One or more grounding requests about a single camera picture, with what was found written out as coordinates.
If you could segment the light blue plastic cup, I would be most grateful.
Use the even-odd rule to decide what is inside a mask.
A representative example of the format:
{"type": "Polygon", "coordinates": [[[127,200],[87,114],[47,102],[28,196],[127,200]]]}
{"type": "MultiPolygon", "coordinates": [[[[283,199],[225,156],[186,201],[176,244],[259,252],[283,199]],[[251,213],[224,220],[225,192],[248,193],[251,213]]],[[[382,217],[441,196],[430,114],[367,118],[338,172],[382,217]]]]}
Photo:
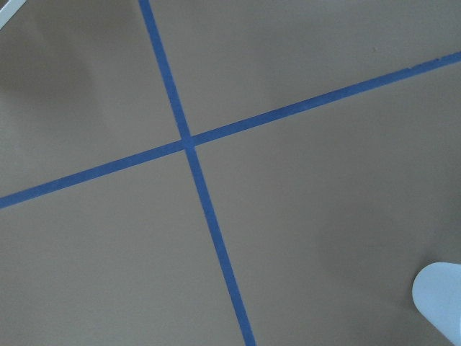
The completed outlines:
{"type": "Polygon", "coordinates": [[[460,265],[425,266],[412,285],[415,307],[453,345],[460,344],[460,265]]]}

